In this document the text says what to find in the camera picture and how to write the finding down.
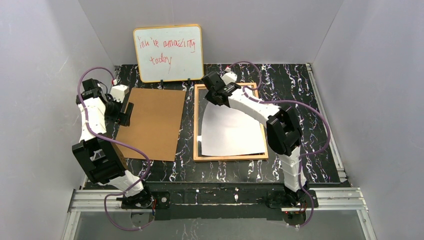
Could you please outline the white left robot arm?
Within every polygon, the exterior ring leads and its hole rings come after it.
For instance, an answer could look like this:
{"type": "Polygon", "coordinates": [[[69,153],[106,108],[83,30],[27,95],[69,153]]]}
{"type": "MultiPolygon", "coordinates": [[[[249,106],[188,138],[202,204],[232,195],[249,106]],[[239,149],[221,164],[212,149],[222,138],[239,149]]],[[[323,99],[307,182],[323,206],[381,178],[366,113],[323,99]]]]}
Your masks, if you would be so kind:
{"type": "Polygon", "coordinates": [[[82,86],[83,92],[76,97],[82,127],[79,142],[72,146],[74,157],[92,183],[114,186],[128,198],[140,194],[144,190],[140,177],[129,171],[106,128],[108,122],[129,126],[134,104],[128,103],[126,112],[122,111],[129,87],[114,85],[107,93],[101,82],[92,78],[82,81],[82,86]]]}

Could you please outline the light wooden picture frame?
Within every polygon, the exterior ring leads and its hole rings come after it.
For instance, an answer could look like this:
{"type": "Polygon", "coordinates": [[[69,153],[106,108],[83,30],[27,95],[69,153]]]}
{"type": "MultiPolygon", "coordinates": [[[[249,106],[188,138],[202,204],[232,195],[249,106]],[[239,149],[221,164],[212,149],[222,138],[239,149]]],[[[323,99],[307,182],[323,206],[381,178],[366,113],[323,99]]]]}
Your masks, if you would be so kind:
{"type": "Polygon", "coordinates": [[[253,155],[238,155],[238,156],[203,156],[201,154],[201,123],[207,101],[205,96],[208,90],[204,84],[197,84],[194,87],[194,144],[193,144],[193,160],[195,162],[215,162],[215,161],[250,161],[250,160],[267,160],[269,152],[267,149],[266,131],[261,125],[264,133],[265,153],[253,155]]]}

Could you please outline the colour street photo print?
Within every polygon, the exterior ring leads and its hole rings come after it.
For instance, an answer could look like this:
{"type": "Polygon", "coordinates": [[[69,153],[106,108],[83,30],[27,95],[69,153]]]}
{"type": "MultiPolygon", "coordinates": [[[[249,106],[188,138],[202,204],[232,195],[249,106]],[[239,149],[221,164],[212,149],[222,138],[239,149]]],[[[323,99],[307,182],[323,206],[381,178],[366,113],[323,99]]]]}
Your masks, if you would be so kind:
{"type": "Polygon", "coordinates": [[[259,155],[266,152],[261,124],[249,115],[207,103],[201,121],[201,154],[207,157],[259,155]]]}

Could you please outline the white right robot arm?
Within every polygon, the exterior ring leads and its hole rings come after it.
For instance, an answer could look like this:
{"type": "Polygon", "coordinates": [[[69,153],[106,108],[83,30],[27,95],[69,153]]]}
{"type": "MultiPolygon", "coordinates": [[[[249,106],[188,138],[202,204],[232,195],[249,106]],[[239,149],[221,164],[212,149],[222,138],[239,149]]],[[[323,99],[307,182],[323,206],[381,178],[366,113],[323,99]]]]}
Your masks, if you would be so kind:
{"type": "Polygon", "coordinates": [[[216,106],[244,113],[262,124],[267,145],[279,156],[284,173],[284,186],[297,192],[305,186],[301,171],[300,150],[303,131],[292,107],[282,107],[248,93],[247,86],[236,83],[237,75],[227,72],[220,76],[213,71],[201,78],[207,89],[206,100],[216,106]]]}

